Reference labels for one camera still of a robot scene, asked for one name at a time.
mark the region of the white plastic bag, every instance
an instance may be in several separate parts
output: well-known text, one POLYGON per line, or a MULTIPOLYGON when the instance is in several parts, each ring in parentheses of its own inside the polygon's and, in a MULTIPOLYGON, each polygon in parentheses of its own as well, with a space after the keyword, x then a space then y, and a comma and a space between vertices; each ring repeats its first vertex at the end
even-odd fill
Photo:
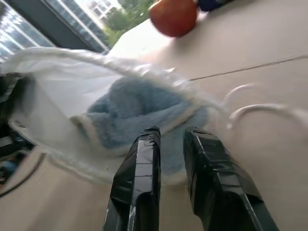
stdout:
POLYGON ((106 158, 107 154, 93 148, 70 118, 84 113, 113 82, 123 76, 142 77, 196 103, 203 98, 189 81, 169 70, 90 51, 30 48, 3 63, 1 71, 24 73, 35 80, 26 88, 11 125, 44 147, 57 166, 100 183, 112 182, 124 156, 106 158))

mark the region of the green foliage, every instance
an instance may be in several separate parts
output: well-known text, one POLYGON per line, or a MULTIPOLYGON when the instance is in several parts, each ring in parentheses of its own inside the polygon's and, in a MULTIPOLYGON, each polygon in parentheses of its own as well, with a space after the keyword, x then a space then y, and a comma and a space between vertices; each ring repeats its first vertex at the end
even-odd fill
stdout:
POLYGON ((125 32, 147 20, 152 4, 153 0, 139 0, 137 6, 127 4, 125 10, 112 8, 103 20, 107 25, 104 32, 110 45, 114 46, 125 32))

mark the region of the apple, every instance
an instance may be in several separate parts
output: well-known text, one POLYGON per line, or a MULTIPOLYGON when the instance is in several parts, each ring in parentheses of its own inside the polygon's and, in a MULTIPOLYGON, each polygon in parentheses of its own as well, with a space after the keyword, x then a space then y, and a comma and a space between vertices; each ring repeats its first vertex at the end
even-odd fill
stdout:
POLYGON ((197 6, 193 0, 160 0, 149 11, 156 29, 170 37, 181 37, 196 24, 197 6))

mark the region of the beige floor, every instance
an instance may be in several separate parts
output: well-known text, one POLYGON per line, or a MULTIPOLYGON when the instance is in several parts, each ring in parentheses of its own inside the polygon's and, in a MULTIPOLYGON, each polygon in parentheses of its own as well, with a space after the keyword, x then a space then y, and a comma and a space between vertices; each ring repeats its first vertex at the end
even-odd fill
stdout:
MULTIPOLYGON (((142 46, 136 45, 125 56, 175 67, 189 79, 215 75, 193 83, 219 99, 234 87, 256 82, 280 102, 308 109, 307 9, 305 0, 237 0, 204 16, 180 39, 165 38, 149 28, 149 33, 143 31, 142 46), (146 36, 154 39, 144 42, 146 36), (147 52, 147 47, 155 50, 147 52), (258 67, 277 61, 281 63, 258 67)), ((123 54, 120 43, 113 55, 123 54)), ((234 98, 231 109, 259 102, 276 100, 243 92, 234 98)), ((262 113, 247 116, 241 126, 240 149, 232 154, 252 175, 280 230, 307 230, 308 143, 304 132, 286 119, 262 113)), ((31 181, 0 200, 0 230, 101 230, 109 190, 45 162, 31 181)), ((160 205, 161 231, 202 230, 184 186, 163 188, 160 205)))

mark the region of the blue object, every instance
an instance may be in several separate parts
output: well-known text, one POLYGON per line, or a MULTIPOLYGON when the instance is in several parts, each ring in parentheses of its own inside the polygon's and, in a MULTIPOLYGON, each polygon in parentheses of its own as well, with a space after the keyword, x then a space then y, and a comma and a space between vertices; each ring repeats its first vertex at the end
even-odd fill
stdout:
POLYGON ((202 11, 208 12, 215 10, 232 0, 198 0, 198 5, 202 11))
POLYGON ((139 77, 123 77, 99 98, 85 114, 75 116, 77 124, 95 145, 107 150, 130 147, 146 128, 162 133, 163 174, 185 173, 183 136, 185 126, 202 127, 207 108, 186 100, 181 94, 139 77))

